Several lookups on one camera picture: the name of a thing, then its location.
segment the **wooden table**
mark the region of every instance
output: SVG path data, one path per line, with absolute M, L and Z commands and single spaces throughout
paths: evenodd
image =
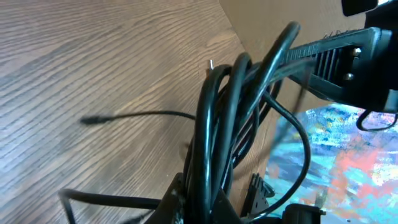
M 62 188 L 161 198 L 182 171 L 192 121 L 148 116 L 85 127 L 79 118 L 195 114 L 206 60 L 233 63 L 244 51 L 216 0 L 3 1 L 0 12 L 1 223 L 65 223 Z M 239 212 L 276 117 L 234 174 Z M 142 213 L 72 207 L 78 223 Z

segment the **black plastic bracket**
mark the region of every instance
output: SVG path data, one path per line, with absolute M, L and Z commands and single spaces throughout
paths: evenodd
M 241 217 L 255 214 L 268 208 L 266 198 L 275 196 L 274 189 L 267 184 L 260 175 L 253 174 L 246 199 L 244 200 Z

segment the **power cord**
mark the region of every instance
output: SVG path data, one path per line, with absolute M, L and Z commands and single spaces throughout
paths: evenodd
M 271 108 L 287 119 L 298 131 L 304 146 L 302 171 L 287 193 L 264 211 L 246 217 L 250 222 L 260 219 L 286 202 L 298 189 L 308 172 L 310 145 L 304 128 L 294 115 L 276 102 L 282 79 L 313 68 L 312 59 L 280 65 L 300 26 L 291 22 L 281 33 L 260 63 L 252 64 L 247 53 L 241 54 L 231 67 L 219 65 L 210 71 L 201 89 L 196 116 L 176 111 L 146 111 L 117 116 L 90 116 L 80 120 L 86 125 L 103 124 L 116 119 L 153 114 L 183 116 L 195 120 L 195 133 L 188 147 L 183 169 L 185 184 L 185 219 L 188 223 L 210 223 L 210 213 L 220 189 L 226 195 L 233 181 L 232 173 L 249 152 L 259 125 Z M 229 76 L 220 89 L 221 81 Z M 68 199 L 100 205 L 155 209 L 159 200 L 60 191 L 60 198 L 70 223 L 75 223 Z

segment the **abstract painting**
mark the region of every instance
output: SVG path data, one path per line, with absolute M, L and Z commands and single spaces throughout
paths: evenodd
M 281 215 L 290 203 L 304 203 L 347 222 L 397 223 L 398 126 L 380 132 L 360 131 L 355 123 L 363 111 L 333 104 L 297 115 L 310 138 L 310 170 L 298 191 L 275 215 Z M 364 126 L 388 126 L 393 120 L 392 114 L 371 113 Z M 285 123 L 281 118 L 277 130 Z M 267 165 L 264 179 L 276 193 L 270 204 L 291 187 L 302 164 L 301 138 L 290 128 Z

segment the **black connector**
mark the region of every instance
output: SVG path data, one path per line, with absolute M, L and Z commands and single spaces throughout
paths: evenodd
M 108 121 L 112 121 L 114 118 L 105 116 L 87 116 L 80 119 L 81 124 L 94 125 L 94 124 L 104 124 Z

